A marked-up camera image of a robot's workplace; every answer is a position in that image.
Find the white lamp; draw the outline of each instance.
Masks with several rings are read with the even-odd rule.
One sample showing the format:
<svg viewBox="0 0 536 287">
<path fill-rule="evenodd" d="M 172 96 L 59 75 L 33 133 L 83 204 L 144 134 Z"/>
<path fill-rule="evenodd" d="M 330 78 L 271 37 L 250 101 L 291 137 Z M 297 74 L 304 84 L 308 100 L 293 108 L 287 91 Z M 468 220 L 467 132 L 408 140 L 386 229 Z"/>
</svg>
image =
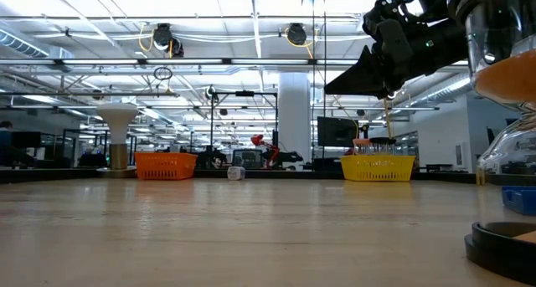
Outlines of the white lamp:
<svg viewBox="0 0 536 287">
<path fill-rule="evenodd" d="M 131 104 L 109 103 L 98 106 L 97 114 L 110 127 L 110 168 L 111 170 L 125 170 L 127 167 L 126 131 L 128 124 L 138 114 L 137 107 Z"/>
</svg>

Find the black monitor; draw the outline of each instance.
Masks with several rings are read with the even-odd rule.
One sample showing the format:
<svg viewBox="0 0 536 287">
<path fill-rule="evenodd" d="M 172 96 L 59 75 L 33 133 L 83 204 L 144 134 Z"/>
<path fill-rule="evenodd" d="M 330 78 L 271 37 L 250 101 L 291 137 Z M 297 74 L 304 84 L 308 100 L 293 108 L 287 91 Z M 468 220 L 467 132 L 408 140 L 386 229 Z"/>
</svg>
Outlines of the black monitor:
<svg viewBox="0 0 536 287">
<path fill-rule="evenodd" d="M 353 120 L 319 116 L 318 145 L 352 147 L 357 127 Z"/>
<path fill-rule="evenodd" d="M 39 148 L 41 147 L 41 132 L 11 132 L 11 146 L 19 149 Z"/>
</svg>

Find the orange basket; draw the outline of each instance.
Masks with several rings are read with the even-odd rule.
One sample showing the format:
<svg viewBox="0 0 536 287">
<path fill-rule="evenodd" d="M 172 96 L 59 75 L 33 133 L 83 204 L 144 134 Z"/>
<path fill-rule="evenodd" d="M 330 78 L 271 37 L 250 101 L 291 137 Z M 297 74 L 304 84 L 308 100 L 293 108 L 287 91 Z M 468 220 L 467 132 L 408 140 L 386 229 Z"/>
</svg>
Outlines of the orange basket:
<svg viewBox="0 0 536 287">
<path fill-rule="evenodd" d="M 137 178 L 181 180 L 193 176 L 198 156 L 188 153 L 136 152 Z"/>
</svg>

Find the table surface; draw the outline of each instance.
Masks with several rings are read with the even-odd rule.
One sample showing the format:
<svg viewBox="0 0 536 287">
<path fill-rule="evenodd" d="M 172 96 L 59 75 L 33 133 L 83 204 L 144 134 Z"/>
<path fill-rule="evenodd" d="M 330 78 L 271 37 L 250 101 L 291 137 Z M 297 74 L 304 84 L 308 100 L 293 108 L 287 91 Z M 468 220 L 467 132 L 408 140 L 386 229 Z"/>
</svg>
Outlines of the table surface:
<svg viewBox="0 0 536 287">
<path fill-rule="evenodd" d="M 0 186 L 2 286 L 522 286 L 466 260 L 497 187 L 71 180 Z"/>
</svg>

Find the white column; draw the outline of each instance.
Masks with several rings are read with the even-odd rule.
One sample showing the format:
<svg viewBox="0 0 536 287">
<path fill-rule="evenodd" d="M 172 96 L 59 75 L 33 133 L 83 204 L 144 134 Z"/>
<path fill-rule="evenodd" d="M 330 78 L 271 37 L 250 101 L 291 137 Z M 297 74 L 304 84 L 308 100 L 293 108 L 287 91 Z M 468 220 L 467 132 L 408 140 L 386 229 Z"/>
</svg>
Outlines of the white column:
<svg viewBox="0 0 536 287">
<path fill-rule="evenodd" d="M 303 157 L 303 164 L 311 161 L 311 106 L 310 85 L 307 73 L 280 73 L 279 147 L 284 151 L 296 151 Z"/>
</svg>

